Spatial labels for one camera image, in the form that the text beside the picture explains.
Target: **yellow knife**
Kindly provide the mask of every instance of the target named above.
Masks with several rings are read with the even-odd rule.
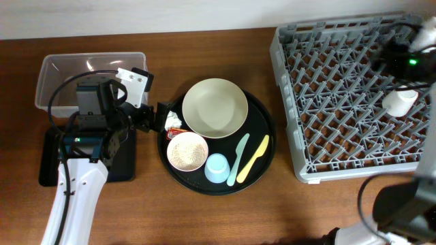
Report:
[[[264,155],[264,153],[266,151],[266,147],[268,146],[268,143],[269,143],[269,139],[270,139],[270,136],[269,135],[265,135],[264,140],[262,140],[262,143],[260,143],[258,149],[254,153],[254,155],[252,156],[250,161],[240,171],[238,177],[236,178],[236,181],[238,183],[244,182],[245,178],[247,177],[248,173],[250,172],[251,167],[253,167],[254,161],[256,161],[256,159],[258,157],[261,157],[261,156]]]

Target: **white bowl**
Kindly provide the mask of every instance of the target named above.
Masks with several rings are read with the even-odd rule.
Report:
[[[203,154],[198,156],[200,159],[196,164],[188,163],[189,159],[194,155],[193,146],[200,148],[199,150],[197,149],[196,152],[203,152]],[[179,148],[178,153],[174,151],[176,147]],[[176,137],[170,141],[166,149],[166,154],[173,167],[180,171],[190,172],[203,166],[208,156],[208,146],[206,140],[198,134],[184,132],[176,135]]]
[[[183,99],[182,113],[194,132],[219,139],[233,134],[244,124],[248,101],[234,83],[211,78],[189,89]]]

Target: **green light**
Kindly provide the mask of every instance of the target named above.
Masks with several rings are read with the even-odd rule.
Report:
[[[418,63],[417,60],[414,60],[414,59],[410,59],[410,60],[409,60],[409,64],[410,64],[410,65],[416,65],[417,63]]]

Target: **gray dish rack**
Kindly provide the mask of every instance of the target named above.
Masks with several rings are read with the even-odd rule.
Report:
[[[406,116],[393,118],[382,99],[400,84],[370,66],[371,55],[392,38],[409,43],[414,32],[392,26],[398,22],[420,24],[422,19],[378,16],[277,28],[270,55],[301,182],[417,167],[430,119],[429,90],[419,91]]]

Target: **small bowl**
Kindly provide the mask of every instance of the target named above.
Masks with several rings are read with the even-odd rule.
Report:
[[[197,153],[197,161],[189,163],[194,153]],[[184,132],[176,135],[168,144],[167,158],[171,165],[183,172],[199,169],[206,162],[208,146],[206,140],[196,133]]]

